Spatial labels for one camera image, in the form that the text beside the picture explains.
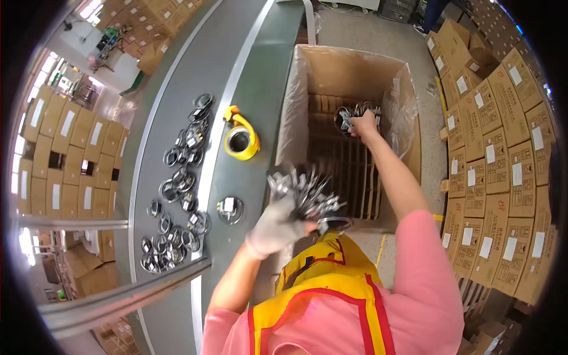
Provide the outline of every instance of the white label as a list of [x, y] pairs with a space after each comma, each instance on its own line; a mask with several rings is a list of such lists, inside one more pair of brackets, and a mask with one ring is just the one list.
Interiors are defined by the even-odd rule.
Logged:
[[462, 245], [471, 245], [471, 236], [473, 235], [473, 228], [463, 229]]
[[122, 142], [122, 149], [120, 150], [120, 157], [122, 158], [122, 154], [124, 154], [124, 146], [126, 145], [126, 140], [128, 137], [124, 137], [124, 142]]
[[444, 239], [442, 239], [442, 247], [446, 249], [448, 248], [448, 245], [450, 244], [450, 237], [450, 234], [444, 233]]
[[101, 122], [97, 122], [95, 124], [95, 129], [93, 130], [93, 135], [91, 136], [91, 145], [97, 145], [97, 141], [99, 140], [99, 134], [101, 134], [102, 128], [103, 124]]
[[544, 232], [536, 232], [534, 234], [534, 248], [532, 253], [533, 258], [540, 258], [542, 256], [543, 246], [544, 246]]
[[463, 77], [460, 77], [456, 81], [456, 84], [458, 85], [458, 90], [460, 91], [460, 94], [463, 94], [464, 92], [467, 91], [467, 84], [465, 83], [465, 79]]
[[515, 254], [516, 246], [517, 246], [517, 238], [514, 237], [507, 238], [507, 246], [505, 247], [505, 252], [503, 253], [503, 259], [507, 261], [513, 261], [513, 254]]
[[223, 211], [231, 212], [235, 204], [235, 199], [233, 197], [227, 197], [225, 199], [225, 204], [223, 205]]
[[477, 104], [477, 108], [483, 107], [483, 98], [481, 97], [481, 93], [477, 93], [477, 95], [475, 95], [475, 103]]
[[509, 69], [509, 74], [511, 75], [511, 79], [513, 79], [513, 82], [515, 83], [515, 86], [517, 86], [518, 84], [521, 83], [521, 81], [523, 81], [523, 79], [521, 79], [521, 75], [519, 74], [519, 71], [517, 70], [516, 66]]
[[523, 184], [523, 167], [522, 163], [513, 164], [513, 186]]
[[452, 160], [452, 175], [456, 175], [458, 173], [458, 160], [457, 159], [453, 159]]
[[448, 130], [453, 130], [456, 127], [456, 121], [454, 120], [454, 116], [448, 117]]
[[438, 59], [436, 59], [436, 66], [438, 67], [438, 71], [442, 70], [442, 68], [444, 67], [442, 57], [438, 57]]
[[489, 256], [489, 251], [491, 250], [491, 244], [493, 243], [493, 238], [483, 237], [483, 243], [481, 244], [481, 250], [479, 251], [479, 256], [487, 259]]
[[485, 147], [485, 156], [487, 157], [488, 164], [495, 162], [495, 147], [493, 144]]
[[28, 172], [22, 170], [22, 182], [20, 183], [20, 197], [22, 200], [28, 199]]
[[533, 128], [532, 132], [533, 132], [534, 149], [536, 151], [539, 150], [539, 149], [543, 149], [544, 148], [544, 142], [542, 142], [542, 132], [540, 131], [540, 127], [537, 126], [537, 127]]
[[61, 190], [61, 185], [58, 183], [53, 184], [53, 194], [51, 195], [51, 208], [54, 210], [59, 209], [59, 191]]
[[43, 109], [44, 104], [45, 101], [43, 101], [43, 99], [37, 100], [36, 109], [34, 110], [34, 115], [32, 116], [32, 122], [30, 122], [30, 126], [37, 126], [37, 121], [39, 121], [39, 114], [41, 113], [41, 109]]
[[475, 186], [475, 169], [469, 169], [467, 171], [467, 186]]
[[83, 209], [84, 210], [90, 210], [91, 209], [91, 192], [92, 192], [93, 188], [90, 186], [87, 186], [87, 188], [85, 189], [85, 201], [83, 202]]
[[71, 122], [73, 121], [74, 117], [75, 117], [75, 112], [73, 111], [67, 112], [67, 117], [65, 117], [65, 121], [63, 122], [63, 127], [61, 127], [61, 135], [63, 137], [67, 137], [67, 134], [69, 133], [69, 127], [71, 127]]

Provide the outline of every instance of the packing tape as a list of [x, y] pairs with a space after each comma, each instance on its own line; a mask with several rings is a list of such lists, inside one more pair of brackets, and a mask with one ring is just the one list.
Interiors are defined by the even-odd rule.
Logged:
[[236, 106], [226, 109], [223, 118], [235, 125], [225, 136], [227, 154], [243, 161], [252, 158], [260, 150], [260, 140], [250, 123], [240, 115]]

